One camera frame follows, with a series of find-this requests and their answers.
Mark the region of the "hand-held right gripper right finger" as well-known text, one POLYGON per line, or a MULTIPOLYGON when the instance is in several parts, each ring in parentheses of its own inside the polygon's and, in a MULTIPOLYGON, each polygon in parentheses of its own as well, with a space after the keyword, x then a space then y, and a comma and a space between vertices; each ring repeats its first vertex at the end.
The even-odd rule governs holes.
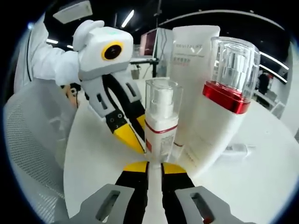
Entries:
POLYGON ((235 224, 230 206, 202 186, 195 186, 187 172, 162 163, 163 208, 170 224, 235 224))

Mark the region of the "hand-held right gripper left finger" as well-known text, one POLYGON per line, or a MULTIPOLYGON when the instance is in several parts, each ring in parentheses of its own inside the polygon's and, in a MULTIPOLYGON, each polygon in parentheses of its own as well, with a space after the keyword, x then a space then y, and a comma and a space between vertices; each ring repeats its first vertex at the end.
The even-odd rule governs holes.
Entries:
POLYGON ((115 184, 106 184, 80 206, 82 224, 141 224, 147 206, 149 162, 124 167, 115 184))

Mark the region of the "person's left hand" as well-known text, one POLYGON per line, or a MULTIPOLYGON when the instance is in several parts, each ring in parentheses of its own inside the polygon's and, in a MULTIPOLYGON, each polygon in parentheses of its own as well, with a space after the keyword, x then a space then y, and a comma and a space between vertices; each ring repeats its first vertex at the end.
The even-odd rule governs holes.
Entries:
POLYGON ((61 85, 60 88, 62 89, 64 95, 68 98, 70 103, 74 107, 78 108, 78 106, 80 105, 78 94, 81 91, 81 86, 79 84, 72 83, 70 85, 61 85))

